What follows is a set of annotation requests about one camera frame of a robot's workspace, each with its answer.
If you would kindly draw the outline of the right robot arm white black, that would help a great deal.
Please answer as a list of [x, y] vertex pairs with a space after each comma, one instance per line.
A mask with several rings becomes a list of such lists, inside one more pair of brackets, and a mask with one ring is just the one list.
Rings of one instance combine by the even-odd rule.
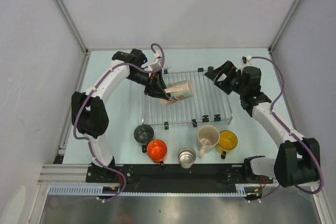
[[249, 57], [237, 68], [231, 61], [207, 71], [205, 76], [226, 94], [239, 95], [241, 107], [269, 134], [278, 148], [275, 159], [264, 156], [248, 158], [242, 169], [243, 179], [254, 183], [261, 175], [274, 178], [282, 187], [319, 182], [314, 191], [324, 185], [320, 166], [320, 145], [315, 138], [307, 138], [285, 123], [274, 109], [275, 102], [261, 90], [261, 70], [250, 63]]

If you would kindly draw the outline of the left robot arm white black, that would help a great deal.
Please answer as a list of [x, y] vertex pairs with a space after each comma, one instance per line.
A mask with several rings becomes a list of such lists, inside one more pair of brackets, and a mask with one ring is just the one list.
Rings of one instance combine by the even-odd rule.
[[140, 49], [130, 53], [117, 51], [102, 76], [85, 92], [76, 91], [71, 97], [71, 121], [73, 135], [78, 140], [86, 140], [93, 162], [100, 166], [98, 176], [105, 182], [115, 178], [111, 153], [105, 132], [109, 125], [106, 102], [113, 91], [125, 79], [144, 86], [144, 94], [153, 98], [169, 100], [162, 77], [165, 54], [162, 47], [153, 43], [151, 50], [154, 60], [146, 67], [148, 59]]

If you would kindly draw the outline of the plain beige mug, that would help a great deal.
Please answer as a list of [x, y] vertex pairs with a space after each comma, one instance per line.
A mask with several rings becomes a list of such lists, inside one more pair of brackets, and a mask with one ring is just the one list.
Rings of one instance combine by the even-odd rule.
[[197, 132], [198, 158], [202, 158], [215, 148], [220, 140], [219, 130], [212, 125], [204, 125]]

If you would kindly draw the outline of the beige floral mug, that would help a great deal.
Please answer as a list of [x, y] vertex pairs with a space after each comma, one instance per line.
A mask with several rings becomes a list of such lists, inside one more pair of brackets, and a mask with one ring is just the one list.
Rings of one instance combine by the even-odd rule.
[[163, 106], [191, 98], [194, 95], [194, 88], [190, 80], [170, 83], [164, 91], [171, 96], [168, 100], [160, 100], [160, 104]]

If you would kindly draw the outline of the yellow mug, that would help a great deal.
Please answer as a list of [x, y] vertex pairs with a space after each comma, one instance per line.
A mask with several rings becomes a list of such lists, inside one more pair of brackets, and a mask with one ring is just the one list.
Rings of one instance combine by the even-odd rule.
[[219, 136], [215, 149], [220, 154], [220, 158], [225, 159], [227, 154], [237, 146], [238, 138], [235, 133], [228, 130], [221, 131]]

